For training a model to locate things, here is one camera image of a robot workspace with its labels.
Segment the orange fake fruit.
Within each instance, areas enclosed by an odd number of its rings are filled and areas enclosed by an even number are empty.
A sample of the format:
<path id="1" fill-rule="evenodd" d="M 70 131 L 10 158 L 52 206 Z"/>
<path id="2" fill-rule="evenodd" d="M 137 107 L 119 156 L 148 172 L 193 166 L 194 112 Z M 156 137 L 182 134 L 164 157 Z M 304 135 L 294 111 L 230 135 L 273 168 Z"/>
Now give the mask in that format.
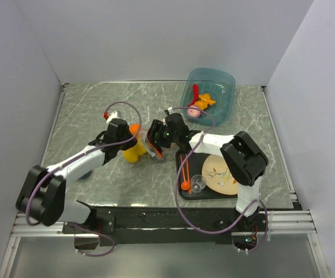
<path id="1" fill-rule="evenodd" d="M 138 138 L 138 130 L 139 130 L 139 128 L 140 128 L 140 124 L 138 124 L 138 123 L 134 123 L 134 124 L 131 124 L 130 126 L 129 126 L 129 131 L 130 131 L 130 133 L 133 135 L 133 136 L 135 136 L 136 138 Z"/>

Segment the yellow fake bell pepper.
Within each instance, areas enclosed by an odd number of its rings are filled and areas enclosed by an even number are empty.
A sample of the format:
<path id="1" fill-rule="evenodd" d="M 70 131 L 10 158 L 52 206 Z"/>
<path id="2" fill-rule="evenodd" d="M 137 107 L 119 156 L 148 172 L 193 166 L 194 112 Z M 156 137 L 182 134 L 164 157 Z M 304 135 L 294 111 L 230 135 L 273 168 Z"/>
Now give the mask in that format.
<path id="1" fill-rule="evenodd" d="M 132 148 L 126 150 L 126 152 L 127 153 L 136 153 L 137 155 L 143 155 L 143 154 L 145 154 L 146 150 L 143 147 L 143 145 L 141 144 L 140 136 L 137 135 L 136 139 L 137 139 L 136 145 L 133 146 Z"/>

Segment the clear zip top bag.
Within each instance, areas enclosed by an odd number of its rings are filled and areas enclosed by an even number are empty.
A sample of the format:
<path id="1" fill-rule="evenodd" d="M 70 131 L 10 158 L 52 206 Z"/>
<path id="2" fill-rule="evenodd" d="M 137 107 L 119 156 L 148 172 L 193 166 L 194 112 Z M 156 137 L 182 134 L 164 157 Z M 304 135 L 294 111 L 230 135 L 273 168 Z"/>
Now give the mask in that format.
<path id="1" fill-rule="evenodd" d="M 157 162 L 162 162 L 164 160 L 163 150 L 151 143 L 151 141 L 148 139 L 148 131 L 142 127 L 138 135 L 140 136 L 141 144 L 146 150 L 146 153 L 143 155 L 148 154 L 151 159 Z"/>

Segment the purple fake onion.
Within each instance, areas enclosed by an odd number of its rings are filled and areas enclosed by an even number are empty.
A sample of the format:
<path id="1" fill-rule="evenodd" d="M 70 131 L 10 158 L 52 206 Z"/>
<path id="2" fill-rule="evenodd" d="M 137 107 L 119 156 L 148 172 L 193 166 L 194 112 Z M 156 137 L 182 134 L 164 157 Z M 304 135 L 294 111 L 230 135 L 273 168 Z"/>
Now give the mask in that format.
<path id="1" fill-rule="evenodd" d="M 202 109 L 196 105 L 191 105 L 187 109 L 187 116 L 192 118 L 199 118 L 202 115 L 202 113 L 203 113 Z"/>

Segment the tan fake ginger root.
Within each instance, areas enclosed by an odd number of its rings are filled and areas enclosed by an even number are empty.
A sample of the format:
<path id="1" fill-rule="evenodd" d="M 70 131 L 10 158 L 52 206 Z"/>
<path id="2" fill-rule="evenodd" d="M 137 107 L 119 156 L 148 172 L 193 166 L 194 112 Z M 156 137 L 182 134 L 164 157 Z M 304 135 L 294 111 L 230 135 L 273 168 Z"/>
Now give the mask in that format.
<path id="1" fill-rule="evenodd" d="M 211 99 L 208 93 L 199 94 L 198 100 L 194 102 L 193 106 L 198 107 L 201 110 L 206 110 L 209 106 L 216 104 L 216 101 Z"/>

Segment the red fake chili pepper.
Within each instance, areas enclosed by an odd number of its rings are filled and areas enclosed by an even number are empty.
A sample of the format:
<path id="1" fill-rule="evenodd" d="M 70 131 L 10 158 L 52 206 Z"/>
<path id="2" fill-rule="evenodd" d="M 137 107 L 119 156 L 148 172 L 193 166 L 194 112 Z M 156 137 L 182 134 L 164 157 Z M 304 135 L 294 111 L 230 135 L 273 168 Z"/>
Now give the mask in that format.
<path id="1" fill-rule="evenodd" d="M 193 89 L 193 99 L 191 103 L 188 105 L 188 107 L 191 107 L 192 105 L 194 105 L 195 102 L 198 100 L 198 95 L 199 95 L 198 85 L 196 83 L 193 84 L 192 89 Z"/>

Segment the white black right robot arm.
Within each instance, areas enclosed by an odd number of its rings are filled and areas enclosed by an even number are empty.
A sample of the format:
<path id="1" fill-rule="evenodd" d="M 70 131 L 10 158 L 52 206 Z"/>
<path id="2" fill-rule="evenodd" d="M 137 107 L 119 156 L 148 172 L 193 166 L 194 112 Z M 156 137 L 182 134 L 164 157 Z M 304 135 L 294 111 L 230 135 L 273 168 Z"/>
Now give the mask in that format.
<path id="1" fill-rule="evenodd" d="M 176 144 L 184 153 L 193 151 L 223 158 L 238 182 L 236 210 L 239 213 L 235 216 L 235 224 L 242 231 L 254 226 L 268 158 L 247 132 L 225 136 L 191 130 L 181 114 L 172 113 L 163 121 L 153 120 L 147 131 L 147 141 L 158 152 Z"/>

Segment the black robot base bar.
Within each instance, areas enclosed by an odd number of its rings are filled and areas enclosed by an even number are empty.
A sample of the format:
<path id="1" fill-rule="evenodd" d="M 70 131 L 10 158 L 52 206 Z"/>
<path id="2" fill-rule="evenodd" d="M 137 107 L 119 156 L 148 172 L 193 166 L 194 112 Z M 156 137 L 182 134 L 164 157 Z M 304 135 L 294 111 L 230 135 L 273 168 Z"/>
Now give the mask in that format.
<path id="1" fill-rule="evenodd" d="M 195 231 L 183 220 L 178 210 L 158 207 L 94 207 L 83 224 L 66 221 L 64 234 L 82 234 L 84 229 L 109 235 L 111 240 L 98 238 L 100 246 L 117 244 L 198 243 L 231 244 L 234 232 L 263 232 L 265 216 L 260 213 L 251 221 L 241 219 L 228 232 L 207 235 Z"/>

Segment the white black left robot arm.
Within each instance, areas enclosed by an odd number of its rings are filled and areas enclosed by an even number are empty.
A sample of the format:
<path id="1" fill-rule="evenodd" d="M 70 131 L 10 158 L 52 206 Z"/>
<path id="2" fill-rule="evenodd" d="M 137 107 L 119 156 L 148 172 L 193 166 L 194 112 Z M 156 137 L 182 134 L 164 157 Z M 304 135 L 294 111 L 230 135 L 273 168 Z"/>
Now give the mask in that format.
<path id="1" fill-rule="evenodd" d="M 76 155 L 47 168 L 40 165 L 31 168 L 16 200 L 16 209 L 40 224 L 53 225 L 65 209 L 65 192 L 70 183 L 136 144 L 137 139 L 125 120 L 109 120 L 107 129 Z"/>

